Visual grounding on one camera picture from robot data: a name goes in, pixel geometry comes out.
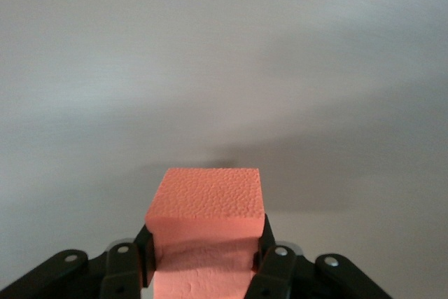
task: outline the block front face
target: block front face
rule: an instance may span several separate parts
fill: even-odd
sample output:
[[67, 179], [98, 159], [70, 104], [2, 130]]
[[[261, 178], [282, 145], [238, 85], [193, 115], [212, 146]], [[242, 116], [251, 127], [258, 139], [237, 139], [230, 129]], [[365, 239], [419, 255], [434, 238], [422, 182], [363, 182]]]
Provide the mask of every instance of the block front face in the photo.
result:
[[243, 298], [265, 210], [257, 169], [169, 169], [146, 214], [155, 298]]

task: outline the gray background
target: gray background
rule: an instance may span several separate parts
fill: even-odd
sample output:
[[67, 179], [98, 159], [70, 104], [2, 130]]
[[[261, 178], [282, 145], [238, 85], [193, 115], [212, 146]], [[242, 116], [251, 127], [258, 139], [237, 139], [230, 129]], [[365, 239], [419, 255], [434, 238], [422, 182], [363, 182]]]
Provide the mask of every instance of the gray background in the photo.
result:
[[0, 0], [0, 26], [1, 287], [135, 236], [168, 167], [258, 167], [278, 239], [448, 297], [448, 0]]

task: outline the textured top surface of block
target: textured top surface of block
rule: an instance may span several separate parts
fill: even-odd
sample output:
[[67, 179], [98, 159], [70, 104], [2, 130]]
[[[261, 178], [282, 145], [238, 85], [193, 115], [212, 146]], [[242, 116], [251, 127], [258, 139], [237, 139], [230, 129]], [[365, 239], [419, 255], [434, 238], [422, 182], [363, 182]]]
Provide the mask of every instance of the textured top surface of block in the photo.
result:
[[165, 218], [264, 218], [258, 169], [171, 168], [146, 214]]

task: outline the silver screw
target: silver screw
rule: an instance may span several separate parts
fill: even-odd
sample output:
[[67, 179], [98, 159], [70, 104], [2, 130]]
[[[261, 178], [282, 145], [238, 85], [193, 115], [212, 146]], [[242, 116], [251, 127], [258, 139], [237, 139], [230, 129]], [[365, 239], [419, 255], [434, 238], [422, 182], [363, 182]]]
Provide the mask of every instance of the silver screw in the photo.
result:
[[275, 249], [275, 253], [279, 256], [286, 256], [288, 254], [288, 250], [283, 248], [282, 246], [279, 246]]
[[64, 260], [68, 263], [73, 262], [74, 260], [77, 260], [78, 256], [77, 255], [69, 255], [67, 256]]
[[125, 253], [125, 252], [129, 251], [129, 247], [126, 245], [123, 245], [123, 246], [120, 246], [117, 251], [118, 251], [118, 253]]
[[330, 256], [325, 257], [324, 261], [329, 266], [338, 266], [339, 265], [339, 262], [334, 257], [330, 257]]

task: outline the pink foam block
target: pink foam block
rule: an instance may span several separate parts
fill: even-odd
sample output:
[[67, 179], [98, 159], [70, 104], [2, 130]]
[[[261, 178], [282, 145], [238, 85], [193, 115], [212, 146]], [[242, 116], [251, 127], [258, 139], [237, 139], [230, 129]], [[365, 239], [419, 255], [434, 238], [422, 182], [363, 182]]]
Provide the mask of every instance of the pink foam block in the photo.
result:
[[169, 169], [145, 220], [155, 299], [244, 297], [265, 220], [257, 169]]

